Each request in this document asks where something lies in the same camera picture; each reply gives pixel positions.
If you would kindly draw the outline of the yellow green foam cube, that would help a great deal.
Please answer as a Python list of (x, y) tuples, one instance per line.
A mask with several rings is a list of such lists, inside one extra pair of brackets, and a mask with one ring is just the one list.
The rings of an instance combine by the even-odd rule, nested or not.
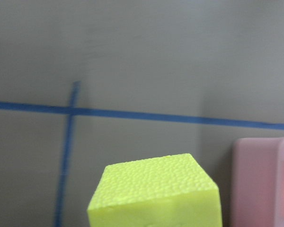
[(190, 154), (105, 167), (87, 208), (92, 227), (220, 227), (217, 184)]

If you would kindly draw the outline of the pink plastic bin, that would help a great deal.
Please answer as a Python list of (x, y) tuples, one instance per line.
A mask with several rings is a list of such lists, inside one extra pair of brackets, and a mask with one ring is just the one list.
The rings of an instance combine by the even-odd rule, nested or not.
[(235, 142), (231, 226), (284, 227), (284, 137)]

